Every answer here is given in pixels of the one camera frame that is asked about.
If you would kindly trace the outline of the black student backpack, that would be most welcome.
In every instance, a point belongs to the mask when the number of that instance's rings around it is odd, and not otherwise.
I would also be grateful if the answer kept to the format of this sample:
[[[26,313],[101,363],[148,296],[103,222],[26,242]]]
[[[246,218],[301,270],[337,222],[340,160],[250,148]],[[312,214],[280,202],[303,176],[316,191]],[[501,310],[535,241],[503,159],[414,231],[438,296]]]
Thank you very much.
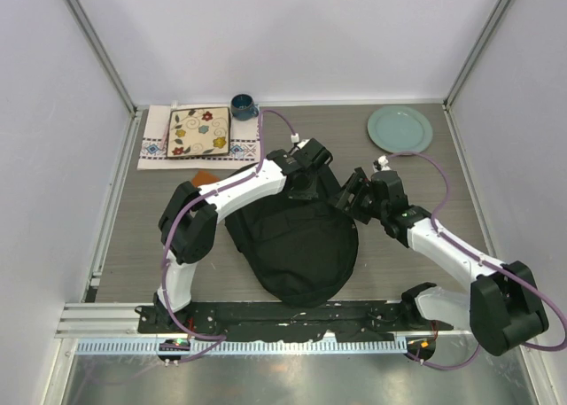
[[[317,199],[290,199],[280,192],[225,218],[234,245],[261,286],[289,307],[314,308],[331,299],[357,260],[354,220],[327,203],[340,189],[329,167],[321,167],[316,184]]]

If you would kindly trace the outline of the brown leather wallet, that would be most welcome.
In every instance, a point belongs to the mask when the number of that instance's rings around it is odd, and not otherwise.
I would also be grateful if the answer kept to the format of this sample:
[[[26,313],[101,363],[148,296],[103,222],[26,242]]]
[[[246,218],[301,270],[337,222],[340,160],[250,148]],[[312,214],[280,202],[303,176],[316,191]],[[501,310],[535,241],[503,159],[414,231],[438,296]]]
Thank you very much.
[[[203,185],[208,185],[212,183],[217,183],[220,181],[220,178],[212,173],[209,173],[204,170],[199,170],[194,177],[191,179],[191,183],[195,187],[201,187]]]

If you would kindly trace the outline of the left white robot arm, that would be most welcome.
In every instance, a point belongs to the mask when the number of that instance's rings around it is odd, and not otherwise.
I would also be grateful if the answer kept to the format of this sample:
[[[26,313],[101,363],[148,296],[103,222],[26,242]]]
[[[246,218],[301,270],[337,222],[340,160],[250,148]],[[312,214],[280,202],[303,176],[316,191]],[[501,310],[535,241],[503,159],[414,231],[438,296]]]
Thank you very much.
[[[307,201],[318,197],[317,177],[333,161],[315,139],[292,150],[270,152],[259,163],[217,183],[196,187],[190,182],[175,189],[159,219],[163,244],[162,278],[156,292],[159,324],[171,333],[189,321],[191,285],[197,264],[212,250],[217,225],[236,211],[284,193]]]

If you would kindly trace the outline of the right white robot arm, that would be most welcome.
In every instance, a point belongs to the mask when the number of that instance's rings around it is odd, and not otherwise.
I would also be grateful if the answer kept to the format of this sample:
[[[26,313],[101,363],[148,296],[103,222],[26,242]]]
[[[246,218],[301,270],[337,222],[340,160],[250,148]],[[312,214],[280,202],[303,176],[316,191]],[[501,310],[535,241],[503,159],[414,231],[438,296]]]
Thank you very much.
[[[463,294],[427,287],[400,307],[412,330],[430,320],[472,332],[486,352],[500,356],[548,329],[549,322],[531,270],[482,254],[409,203],[398,174],[366,176],[356,168],[330,203],[362,223],[376,219],[385,233],[434,261],[465,290]]]

